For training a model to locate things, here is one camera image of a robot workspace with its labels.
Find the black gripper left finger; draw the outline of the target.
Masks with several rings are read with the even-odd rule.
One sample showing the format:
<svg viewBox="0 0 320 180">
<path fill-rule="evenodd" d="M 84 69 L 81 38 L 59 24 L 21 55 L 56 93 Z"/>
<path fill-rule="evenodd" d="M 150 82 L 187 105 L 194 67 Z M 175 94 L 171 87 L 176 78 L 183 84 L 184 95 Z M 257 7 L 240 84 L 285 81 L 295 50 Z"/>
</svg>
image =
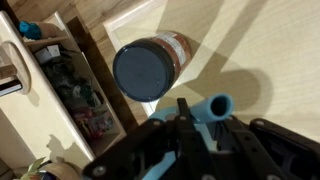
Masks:
<svg viewBox="0 0 320 180">
<path fill-rule="evenodd" d="M 158 171 L 161 180 L 211 180 L 214 164 L 187 102 L 177 100 L 178 114 L 172 120 L 152 118 L 89 163 L 82 180 L 141 180 L 169 152 L 174 162 Z"/>
</svg>

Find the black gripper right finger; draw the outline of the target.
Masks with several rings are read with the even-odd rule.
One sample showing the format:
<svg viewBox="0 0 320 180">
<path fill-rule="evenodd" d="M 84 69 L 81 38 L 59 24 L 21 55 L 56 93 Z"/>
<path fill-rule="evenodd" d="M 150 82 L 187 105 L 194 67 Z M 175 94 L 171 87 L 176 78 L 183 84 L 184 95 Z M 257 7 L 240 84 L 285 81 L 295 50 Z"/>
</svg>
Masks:
<svg viewBox="0 0 320 180">
<path fill-rule="evenodd" d="M 320 180 L 320 144 L 266 119 L 216 127 L 223 180 Z"/>
</svg>

